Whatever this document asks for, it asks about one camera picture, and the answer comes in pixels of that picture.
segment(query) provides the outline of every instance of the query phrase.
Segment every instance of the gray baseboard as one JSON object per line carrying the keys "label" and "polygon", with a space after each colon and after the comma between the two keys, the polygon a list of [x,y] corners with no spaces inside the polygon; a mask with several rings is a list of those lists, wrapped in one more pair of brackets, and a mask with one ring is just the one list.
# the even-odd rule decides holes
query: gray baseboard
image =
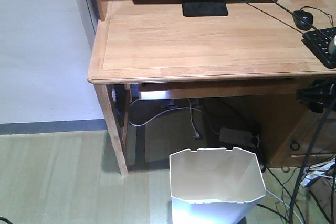
{"label": "gray baseboard", "polygon": [[104,119],[0,124],[0,135],[107,130]]}

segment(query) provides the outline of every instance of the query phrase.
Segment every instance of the plug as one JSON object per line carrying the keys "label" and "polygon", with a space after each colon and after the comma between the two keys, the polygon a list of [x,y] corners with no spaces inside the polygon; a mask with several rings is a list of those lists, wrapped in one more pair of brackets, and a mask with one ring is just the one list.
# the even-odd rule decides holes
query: plug
{"label": "plug", "polygon": [[195,131],[194,139],[200,140],[202,139],[202,136],[199,134],[199,132]]}

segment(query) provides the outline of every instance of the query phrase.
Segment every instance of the white wall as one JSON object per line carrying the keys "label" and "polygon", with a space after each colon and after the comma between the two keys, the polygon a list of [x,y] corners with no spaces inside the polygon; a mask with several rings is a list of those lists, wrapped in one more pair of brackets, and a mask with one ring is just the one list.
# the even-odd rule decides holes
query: white wall
{"label": "white wall", "polygon": [[76,0],[0,0],[0,124],[103,118]]}

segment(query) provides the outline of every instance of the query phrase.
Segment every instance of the black monitor base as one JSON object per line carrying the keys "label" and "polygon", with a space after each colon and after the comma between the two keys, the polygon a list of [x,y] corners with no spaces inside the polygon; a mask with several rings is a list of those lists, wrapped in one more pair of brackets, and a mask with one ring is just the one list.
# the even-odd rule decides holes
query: black monitor base
{"label": "black monitor base", "polygon": [[227,16],[224,0],[182,0],[183,16]]}

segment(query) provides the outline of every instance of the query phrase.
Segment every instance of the white wastebasket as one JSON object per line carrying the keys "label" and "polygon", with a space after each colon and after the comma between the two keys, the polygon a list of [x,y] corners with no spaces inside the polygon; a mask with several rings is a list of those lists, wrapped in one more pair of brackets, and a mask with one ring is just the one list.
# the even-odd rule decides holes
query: white wastebasket
{"label": "white wastebasket", "polygon": [[266,194],[256,154],[241,148],[171,154],[173,224],[237,224]]}

